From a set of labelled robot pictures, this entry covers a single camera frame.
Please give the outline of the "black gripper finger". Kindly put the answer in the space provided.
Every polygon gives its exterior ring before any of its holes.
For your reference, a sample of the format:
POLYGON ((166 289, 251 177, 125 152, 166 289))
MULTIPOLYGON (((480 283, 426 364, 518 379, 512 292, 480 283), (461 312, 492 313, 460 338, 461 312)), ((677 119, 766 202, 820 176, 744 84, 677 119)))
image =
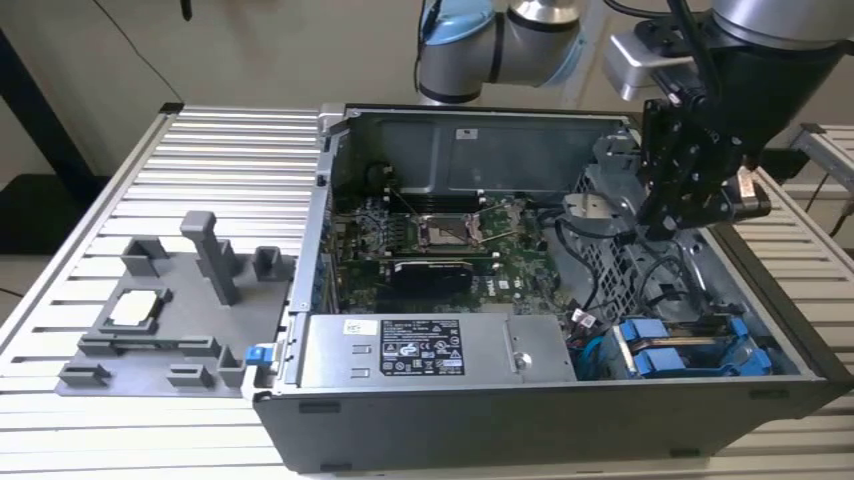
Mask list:
POLYGON ((642 115, 641 166, 638 181, 646 197, 637 221, 649 240, 669 240, 677 230, 676 218, 685 203, 686 175, 682 154, 684 122, 678 110, 665 100, 648 100, 642 115))
POLYGON ((682 184, 677 194, 676 220, 680 230, 702 228, 734 219, 736 187, 730 185, 742 164, 742 141, 705 128, 681 135, 682 184))

